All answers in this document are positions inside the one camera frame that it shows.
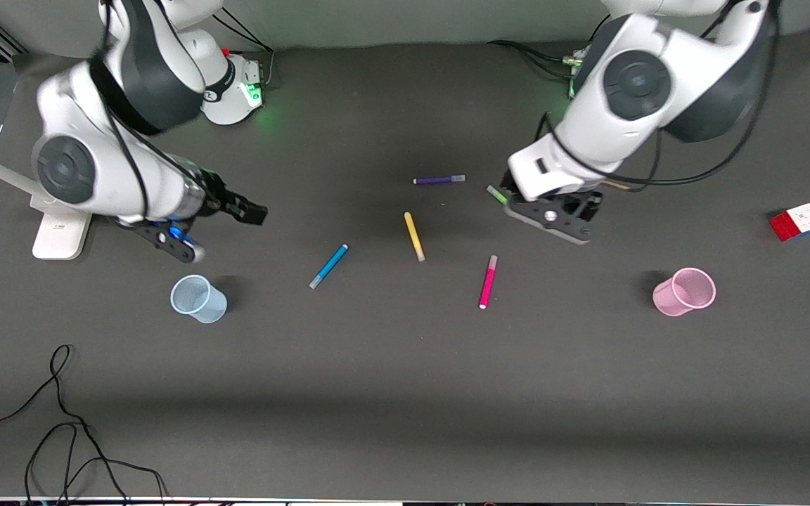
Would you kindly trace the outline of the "light blue cup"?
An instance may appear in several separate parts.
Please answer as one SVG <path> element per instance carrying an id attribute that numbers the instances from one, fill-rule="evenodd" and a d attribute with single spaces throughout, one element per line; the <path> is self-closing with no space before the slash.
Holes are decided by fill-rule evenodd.
<path id="1" fill-rule="evenodd" d="M 178 314 L 203 324 L 215 323 L 225 315 L 228 301 L 223 292 L 201 275 L 184 276 L 174 284 L 169 301 Z"/>

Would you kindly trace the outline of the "white stand with base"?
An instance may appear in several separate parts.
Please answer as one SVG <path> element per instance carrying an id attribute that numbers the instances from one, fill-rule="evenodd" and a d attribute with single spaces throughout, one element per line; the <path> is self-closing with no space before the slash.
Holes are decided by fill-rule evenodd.
<path id="1" fill-rule="evenodd" d="M 32 255 L 41 260 L 76 259 L 86 243 L 92 214 L 74 210 L 49 195 L 38 182 L 0 164 L 0 181 L 31 195 L 30 206 L 42 213 Z"/>

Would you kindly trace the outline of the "blue marker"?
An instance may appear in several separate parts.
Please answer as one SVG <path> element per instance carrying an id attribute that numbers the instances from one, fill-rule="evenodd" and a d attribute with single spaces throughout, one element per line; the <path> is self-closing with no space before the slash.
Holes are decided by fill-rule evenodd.
<path id="1" fill-rule="evenodd" d="M 327 261 L 327 263 L 325 263 L 324 266 L 322 266 L 321 269 L 319 269 L 319 272 L 317 275 L 315 275 L 315 278 L 313 278 L 309 283 L 309 288 L 311 288 L 311 290 L 318 288 L 318 286 L 327 278 L 329 273 L 331 273 L 338 263 L 341 262 L 343 257 L 346 256 L 348 250 L 349 247 L 347 244 L 341 244 L 337 250 L 335 250 L 331 258 Z"/>

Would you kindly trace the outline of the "pink marker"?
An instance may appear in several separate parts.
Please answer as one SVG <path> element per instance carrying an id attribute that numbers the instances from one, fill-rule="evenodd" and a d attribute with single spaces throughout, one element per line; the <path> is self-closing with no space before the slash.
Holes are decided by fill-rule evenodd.
<path id="1" fill-rule="evenodd" d="M 487 269 L 483 278 L 481 294 L 479 295 L 478 300 L 479 309 L 485 310 L 489 306 L 489 301 L 491 301 L 491 293 L 497 273 L 498 260 L 499 258 L 497 255 L 491 255 L 489 257 Z"/>

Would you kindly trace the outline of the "yellow marker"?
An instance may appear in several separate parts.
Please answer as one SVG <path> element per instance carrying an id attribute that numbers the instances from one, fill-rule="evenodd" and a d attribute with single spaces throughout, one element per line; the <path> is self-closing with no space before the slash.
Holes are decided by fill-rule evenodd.
<path id="1" fill-rule="evenodd" d="M 422 242 L 419 238 L 416 222 L 414 221 L 414 218 L 410 212 L 404 212 L 403 219 L 407 226 L 407 230 L 409 233 L 409 240 L 411 240 L 411 244 L 416 253 L 417 260 L 418 262 L 424 262 L 425 253 Z"/>

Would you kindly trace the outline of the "rubik's cube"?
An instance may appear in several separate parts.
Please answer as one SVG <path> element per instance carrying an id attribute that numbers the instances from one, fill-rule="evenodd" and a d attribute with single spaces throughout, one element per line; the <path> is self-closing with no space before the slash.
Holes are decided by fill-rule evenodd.
<path id="1" fill-rule="evenodd" d="M 810 204 L 796 206 L 771 217 L 769 227 L 781 242 L 810 234 Z"/>

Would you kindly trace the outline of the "pink cup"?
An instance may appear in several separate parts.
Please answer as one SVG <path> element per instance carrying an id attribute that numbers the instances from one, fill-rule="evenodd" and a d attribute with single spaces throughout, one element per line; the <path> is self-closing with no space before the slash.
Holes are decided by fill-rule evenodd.
<path id="1" fill-rule="evenodd" d="M 652 293 L 655 308 L 669 317 L 701 310 L 716 299 L 714 280 L 701 269 L 682 268 L 657 285 Z"/>

